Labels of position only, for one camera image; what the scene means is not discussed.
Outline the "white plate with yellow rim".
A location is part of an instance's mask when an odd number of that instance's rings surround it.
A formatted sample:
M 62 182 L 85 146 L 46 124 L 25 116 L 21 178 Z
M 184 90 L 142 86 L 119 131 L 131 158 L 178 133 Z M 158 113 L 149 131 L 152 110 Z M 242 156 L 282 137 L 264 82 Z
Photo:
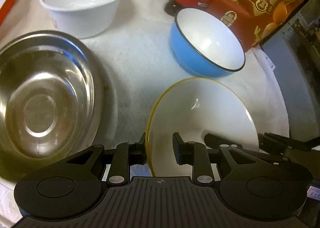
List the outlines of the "white plate with yellow rim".
M 257 131 L 242 100 L 227 86 L 207 78 L 187 78 L 169 87 L 154 104 L 146 129 L 147 162 L 154 177 L 191 176 L 192 167 L 176 163 L 172 135 L 185 142 L 221 136 L 259 150 Z

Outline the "blue enamel bowl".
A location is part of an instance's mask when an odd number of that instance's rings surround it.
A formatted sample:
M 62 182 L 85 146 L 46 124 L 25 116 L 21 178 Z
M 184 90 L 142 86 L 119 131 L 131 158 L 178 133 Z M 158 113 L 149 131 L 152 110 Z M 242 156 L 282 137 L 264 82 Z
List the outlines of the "blue enamel bowl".
M 200 9 L 183 8 L 176 13 L 170 43 L 177 63 L 193 76 L 224 77 L 245 66 L 245 52 L 237 37 Z

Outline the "stainless steel bowl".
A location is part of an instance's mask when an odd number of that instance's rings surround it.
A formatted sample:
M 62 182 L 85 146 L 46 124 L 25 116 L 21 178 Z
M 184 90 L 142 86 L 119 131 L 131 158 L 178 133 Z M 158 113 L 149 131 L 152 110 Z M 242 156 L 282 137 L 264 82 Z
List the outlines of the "stainless steel bowl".
M 1 49 L 1 178 L 28 173 L 89 147 L 103 109 L 92 52 L 54 30 L 22 35 Z

